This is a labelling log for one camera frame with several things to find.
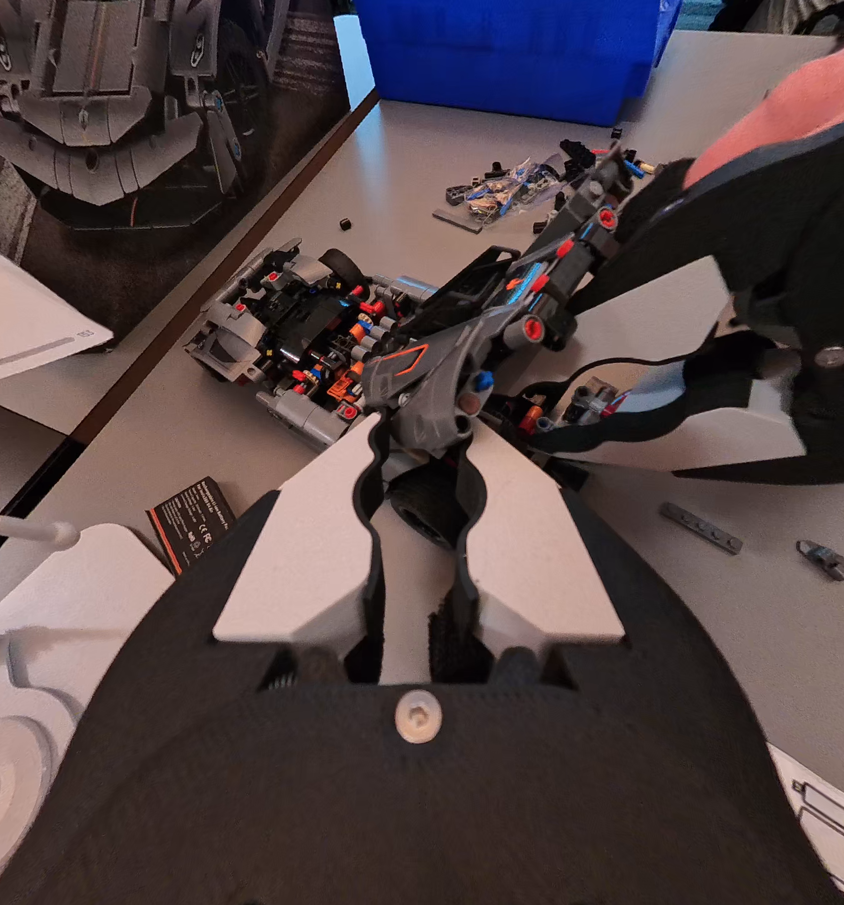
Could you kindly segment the dark lego set box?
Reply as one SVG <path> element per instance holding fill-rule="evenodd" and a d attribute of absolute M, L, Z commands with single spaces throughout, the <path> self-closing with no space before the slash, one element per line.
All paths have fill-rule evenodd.
<path fill-rule="evenodd" d="M 347 114 L 336 11 L 1 1 L 0 254 L 117 345 Z"/>

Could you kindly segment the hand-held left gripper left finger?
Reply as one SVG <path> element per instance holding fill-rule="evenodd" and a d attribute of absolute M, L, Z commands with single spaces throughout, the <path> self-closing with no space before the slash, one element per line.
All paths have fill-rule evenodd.
<path fill-rule="evenodd" d="M 385 575 L 372 518 L 389 447 L 387 417 L 372 413 L 272 495 L 214 639 L 324 648 L 352 682 L 379 682 Z"/>

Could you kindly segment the paper parts template sheet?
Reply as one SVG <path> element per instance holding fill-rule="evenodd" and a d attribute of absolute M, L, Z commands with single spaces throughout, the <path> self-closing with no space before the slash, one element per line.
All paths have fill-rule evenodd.
<path fill-rule="evenodd" d="M 844 896 L 844 793 L 775 746 L 767 747 L 796 819 Z"/>

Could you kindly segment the white book stand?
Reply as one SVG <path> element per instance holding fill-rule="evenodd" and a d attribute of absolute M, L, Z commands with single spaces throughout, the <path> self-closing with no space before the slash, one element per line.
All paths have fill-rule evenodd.
<path fill-rule="evenodd" d="M 103 524 L 1 600 L 0 874 L 111 662 L 173 581 L 130 529 Z"/>

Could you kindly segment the lego instruction booklet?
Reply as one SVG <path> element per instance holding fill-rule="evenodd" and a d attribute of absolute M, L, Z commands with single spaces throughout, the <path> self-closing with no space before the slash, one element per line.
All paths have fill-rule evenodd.
<path fill-rule="evenodd" d="M 0 380 L 102 346 L 112 331 L 0 255 Z"/>

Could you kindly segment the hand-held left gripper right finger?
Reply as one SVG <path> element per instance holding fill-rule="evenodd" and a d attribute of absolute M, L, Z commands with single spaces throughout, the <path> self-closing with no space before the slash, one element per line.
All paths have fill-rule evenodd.
<path fill-rule="evenodd" d="M 435 683 L 483 683 L 515 650 L 541 664 L 563 645 L 624 638 L 564 492 L 543 470 L 473 424 L 456 492 L 468 519 L 451 587 L 429 618 Z"/>

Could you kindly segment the person's right hand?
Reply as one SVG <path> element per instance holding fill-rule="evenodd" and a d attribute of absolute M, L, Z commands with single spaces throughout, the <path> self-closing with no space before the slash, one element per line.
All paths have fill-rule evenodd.
<path fill-rule="evenodd" d="M 688 189 L 750 151 L 808 138 L 844 122 L 844 48 L 808 62 L 705 150 L 689 167 Z"/>

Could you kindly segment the grey lego car model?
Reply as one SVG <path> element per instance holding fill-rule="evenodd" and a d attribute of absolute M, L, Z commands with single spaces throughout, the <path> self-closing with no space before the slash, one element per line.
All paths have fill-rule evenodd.
<path fill-rule="evenodd" d="M 564 347 L 575 290 L 615 254 L 615 231 L 554 223 L 526 253 L 490 246 L 441 287 L 368 276 L 336 248 L 303 255 L 297 238 L 254 255 L 203 306 L 184 349 L 218 381 L 256 385 L 262 407 L 321 451 L 369 410 L 388 411 L 402 461 L 385 479 L 393 509 L 451 549 L 467 520 L 456 469 L 473 422 L 517 439 L 543 413 L 542 395 L 489 402 L 499 367 Z"/>

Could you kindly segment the black battery pack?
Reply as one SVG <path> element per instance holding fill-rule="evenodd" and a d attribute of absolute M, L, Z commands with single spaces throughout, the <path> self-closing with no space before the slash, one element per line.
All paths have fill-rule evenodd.
<path fill-rule="evenodd" d="M 175 576 L 189 571 L 237 520 L 220 485 L 211 477 L 156 504 L 146 510 L 146 516 Z"/>

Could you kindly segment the grey curved lego piece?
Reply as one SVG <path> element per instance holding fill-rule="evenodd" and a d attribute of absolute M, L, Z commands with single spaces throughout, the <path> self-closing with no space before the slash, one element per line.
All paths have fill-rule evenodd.
<path fill-rule="evenodd" d="M 816 566 L 833 581 L 844 581 L 844 556 L 834 549 L 816 544 L 807 539 L 799 539 L 795 544 L 797 552 Z"/>

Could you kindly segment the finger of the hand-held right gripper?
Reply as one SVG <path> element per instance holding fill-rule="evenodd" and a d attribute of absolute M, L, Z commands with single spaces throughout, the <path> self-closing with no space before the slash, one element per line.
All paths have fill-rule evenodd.
<path fill-rule="evenodd" d="M 508 395 L 539 383 L 566 384 L 607 364 L 682 359 L 712 334 L 730 296 L 716 259 L 699 258 L 577 315 L 559 352 L 515 353 L 508 360 Z"/>
<path fill-rule="evenodd" d="M 806 448 L 788 413 L 789 379 L 762 378 L 780 354 L 750 331 L 711 337 L 688 356 L 651 361 L 609 358 L 586 367 L 637 368 L 617 408 L 597 420 L 563 417 L 569 386 L 546 431 L 527 438 L 530 450 L 554 459 L 675 472 L 792 459 Z"/>

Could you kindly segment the blue plastic bin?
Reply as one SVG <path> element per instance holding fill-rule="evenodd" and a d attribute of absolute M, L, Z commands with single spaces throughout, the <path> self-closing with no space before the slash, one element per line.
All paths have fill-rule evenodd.
<path fill-rule="evenodd" d="M 383 99 L 612 127 L 675 29 L 673 1 L 357 1 Z"/>

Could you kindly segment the long grey lego plate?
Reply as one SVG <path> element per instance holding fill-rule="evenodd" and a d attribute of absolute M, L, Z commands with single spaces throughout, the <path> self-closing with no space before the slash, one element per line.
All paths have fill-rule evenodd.
<path fill-rule="evenodd" d="M 743 549 L 743 541 L 740 538 L 672 502 L 662 503 L 658 513 L 731 556 L 738 555 Z"/>

